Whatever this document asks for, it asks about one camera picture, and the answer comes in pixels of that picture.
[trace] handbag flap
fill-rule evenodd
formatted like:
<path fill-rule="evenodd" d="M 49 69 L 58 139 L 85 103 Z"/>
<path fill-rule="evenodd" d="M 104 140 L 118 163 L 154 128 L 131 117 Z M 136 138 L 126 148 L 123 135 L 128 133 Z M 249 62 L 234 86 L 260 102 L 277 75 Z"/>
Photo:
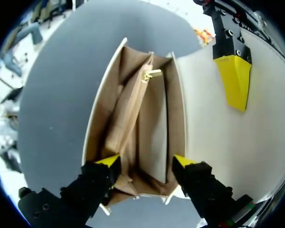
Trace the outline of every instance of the handbag flap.
<path fill-rule="evenodd" d="M 247 108 L 230 107 L 212 45 L 179 58 L 187 118 L 186 157 L 205 161 L 213 174 L 258 202 L 285 176 L 285 59 L 242 29 L 252 67 Z"/>

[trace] bolt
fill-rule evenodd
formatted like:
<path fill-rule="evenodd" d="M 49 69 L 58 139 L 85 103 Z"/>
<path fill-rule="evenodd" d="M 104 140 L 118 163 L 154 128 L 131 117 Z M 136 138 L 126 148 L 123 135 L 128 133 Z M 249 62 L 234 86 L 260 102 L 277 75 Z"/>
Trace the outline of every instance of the bolt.
<path fill-rule="evenodd" d="M 223 9 L 221 9 L 220 13 L 221 13 L 223 16 L 225 16 L 225 15 L 227 14 L 226 11 L 224 11 Z"/>
<path fill-rule="evenodd" d="M 238 18 L 233 18 L 233 21 L 234 21 L 235 23 L 237 23 L 237 24 L 239 24 L 239 23 L 240 23 L 240 21 L 239 21 L 239 19 L 238 19 Z"/>
<path fill-rule="evenodd" d="M 234 34 L 233 34 L 233 31 L 232 30 L 227 30 L 227 35 L 229 35 L 230 37 L 232 37 Z"/>
<path fill-rule="evenodd" d="M 31 189 L 23 187 L 21 189 L 19 189 L 19 198 L 22 199 L 23 197 L 25 197 L 26 195 L 30 194 L 32 192 Z"/>
<path fill-rule="evenodd" d="M 236 50 L 236 55 L 237 56 L 241 56 L 242 55 L 241 51 L 240 50 Z"/>
<path fill-rule="evenodd" d="M 47 203 L 43 204 L 42 209 L 43 210 L 48 210 L 49 209 L 49 205 Z"/>
<path fill-rule="evenodd" d="M 40 218 L 40 214 L 39 214 L 38 211 L 35 211 L 35 212 L 34 212 L 34 218 L 35 218 L 35 219 Z"/>
<path fill-rule="evenodd" d="M 245 43 L 245 40 L 243 37 L 239 37 L 239 41 L 241 41 L 242 43 Z"/>
<path fill-rule="evenodd" d="M 232 192 L 232 187 L 227 187 L 227 191 Z"/>

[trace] handbag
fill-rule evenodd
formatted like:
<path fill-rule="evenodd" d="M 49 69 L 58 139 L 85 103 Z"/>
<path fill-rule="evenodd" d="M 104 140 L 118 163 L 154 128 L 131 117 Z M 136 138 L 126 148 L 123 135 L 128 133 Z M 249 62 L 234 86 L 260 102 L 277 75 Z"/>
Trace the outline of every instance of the handbag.
<path fill-rule="evenodd" d="M 83 164 L 120 154 L 122 172 L 107 207 L 138 195 L 169 196 L 178 185 L 173 155 L 185 155 L 174 55 L 143 53 L 126 42 L 114 53 L 97 91 L 83 151 Z"/>

